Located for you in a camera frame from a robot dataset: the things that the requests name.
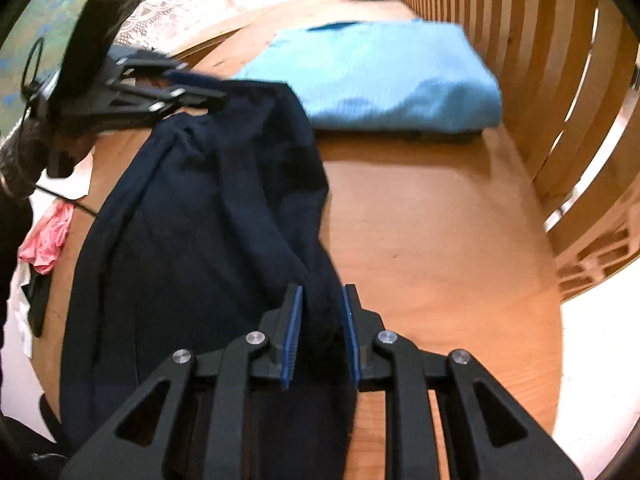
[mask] black cable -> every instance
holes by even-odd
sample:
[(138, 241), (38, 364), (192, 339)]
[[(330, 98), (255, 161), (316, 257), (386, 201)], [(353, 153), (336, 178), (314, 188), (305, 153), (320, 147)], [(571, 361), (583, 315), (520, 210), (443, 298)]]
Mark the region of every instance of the black cable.
[[(18, 129), (15, 132), (16, 150), (15, 150), (14, 156), (15, 156), (15, 165), (16, 165), (16, 168), (18, 169), (18, 172), (20, 173), (20, 176), (22, 177), (23, 180), (27, 182), (30, 182), (30, 179), (24, 174), (24, 171), (22, 170), (22, 166), (20, 164), (20, 140), (22, 139), (24, 121), (27, 118), (27, 114), (29, 113), (31, 106), (33, 106), (33, 102), (34, 102), (34, 99), (36, 98), (37, 91), (41, 86), (41, 83), (37, 80), (36, 76), (38, 75), (38, 69), (40, 68), (40, 61), (42, 60), (44, 43), (45, 43), (44, 37), (40, 36), (31, 46), (31, 49), (27, 56), (27, 62), (25, 63), (24, 70), (22, 71), (22, 78), (20, 80), (20, 93), (22, 94), (22, 97), (25, 100), (25, 105), (24, 105), (24, 110), (22, 112), (22, 119), (20, 120), (20, 125), (18, 126)], [(36, 58), (36, 63), (33, 69), (33, 78), (31, 79), (29, 84), (26, 84), (27, 74), (29, 72), (31, 62), (33, 61), (33, 56), (34, 54), (36, 54), (36, 52), (38, 53), (38, 57)], [(60, 193), (56, 193), (55, 191), (52, 191), (50, 189), (47, 189), (46, 187), (40, 186), (37, 183), (32, 183), (32, 184), (35, 186), (37, 190), (40, 190), (43, 193), (47, 193), (51, 196), (59, 198), (65, 203), (68, 203), (73, 205), (74, 207), (77, 207), (80, 211), (87, 213), (89, 216), (96, 218), (97, 213), (91, 208), (79, 203), (78, 200), (73, 200), (71, 198), (63, 196)]]

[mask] pink garment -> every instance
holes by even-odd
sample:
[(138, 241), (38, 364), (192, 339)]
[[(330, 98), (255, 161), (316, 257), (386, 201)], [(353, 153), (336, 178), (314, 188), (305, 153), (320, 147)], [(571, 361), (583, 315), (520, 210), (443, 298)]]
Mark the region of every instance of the pink garment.
[(74, 206), (56, 199), (29, 231), (18, 249), (18, 258), (33, 265), (40, 274), (49, 274), (66, 242)]

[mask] metal bolt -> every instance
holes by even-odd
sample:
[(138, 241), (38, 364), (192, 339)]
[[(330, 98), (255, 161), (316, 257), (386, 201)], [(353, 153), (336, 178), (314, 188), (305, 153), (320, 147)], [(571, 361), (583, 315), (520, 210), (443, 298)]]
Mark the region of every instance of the metal bolt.
[(458, 363), (459, 365), (466, 365), (471, 361), (471, 354), (462, 348), (458, 348), (451, 353), (451, 358), (453, 359), (453, 362)]
[(157, 103), (153, 103), (149, 107), (150, 112), (157, 112), (158, 110), (162, 110), (165, 107), (165, 104), (162, 101), (158, 101)]
[(250, 345), (259, 345), (262, 344), (264, 342), (264, 340), (267, 339), (267, 336), (265, 336), (262, 332), (256, 330), (255, 332), (249, 332), (246, 335), (246, 341), (250, 344)]
[(191, 361), (191, 352), (188, 350), (176, 350), (174, 352), (174, 363), (183, 365)]
[(385, 345), (392, 345), (398, 341), (398, 334), (391, 330), (383, 330), (382, 332), (378, 332), (378, 340)]

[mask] light blue towel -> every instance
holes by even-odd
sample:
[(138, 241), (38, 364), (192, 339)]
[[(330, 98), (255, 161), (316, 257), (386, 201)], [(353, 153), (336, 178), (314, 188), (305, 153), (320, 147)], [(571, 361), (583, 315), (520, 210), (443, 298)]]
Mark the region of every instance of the light blue towel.
[(284, 30), (235, 78), (288, 83), (313, 127), (454, 134), (497, 126), (495, 77), (452, 23)]

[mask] colorful rug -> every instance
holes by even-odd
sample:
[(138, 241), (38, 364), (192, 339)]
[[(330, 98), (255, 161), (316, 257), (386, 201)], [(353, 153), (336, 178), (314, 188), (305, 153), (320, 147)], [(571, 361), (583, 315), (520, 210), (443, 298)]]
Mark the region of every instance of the colorful rug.
[(51, 74), (60, 63), (67, 41), (86, 0), (32, 0), (0, 48), (0, 136), (22, 115), (20, 76), (27, 53), (39, 36), (46, 37), (40, 74)]

